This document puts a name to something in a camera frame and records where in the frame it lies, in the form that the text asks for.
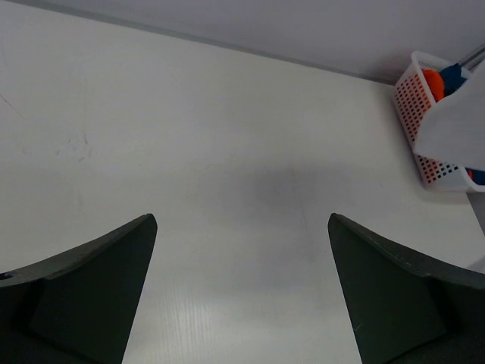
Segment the white t shirt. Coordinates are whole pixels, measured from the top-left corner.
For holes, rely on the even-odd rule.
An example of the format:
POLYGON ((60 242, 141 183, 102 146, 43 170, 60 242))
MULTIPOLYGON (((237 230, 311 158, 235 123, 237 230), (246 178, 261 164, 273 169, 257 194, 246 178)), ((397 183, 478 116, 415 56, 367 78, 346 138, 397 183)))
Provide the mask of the white t shirt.
POLYGON ((466 168, 484 169, 484 63, 455 93, 426 112, 413 152, 466 168))

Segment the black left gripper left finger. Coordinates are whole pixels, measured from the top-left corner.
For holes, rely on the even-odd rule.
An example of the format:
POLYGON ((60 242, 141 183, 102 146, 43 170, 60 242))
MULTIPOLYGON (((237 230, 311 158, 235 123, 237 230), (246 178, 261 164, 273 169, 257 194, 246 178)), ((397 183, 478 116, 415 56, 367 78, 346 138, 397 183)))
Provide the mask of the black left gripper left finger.
POLYGON ((155 216, 1 274, 3 363, 120 363, 155 246, 155 216))

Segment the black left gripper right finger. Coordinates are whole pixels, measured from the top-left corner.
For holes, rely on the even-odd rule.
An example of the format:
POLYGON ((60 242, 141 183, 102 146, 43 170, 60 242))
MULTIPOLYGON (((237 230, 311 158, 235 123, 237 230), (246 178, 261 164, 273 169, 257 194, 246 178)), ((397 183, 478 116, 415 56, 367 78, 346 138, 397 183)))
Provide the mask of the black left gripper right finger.
POLYGON ((484 275, 333 213, 328 234, 363 363, 482 363, 484 275))

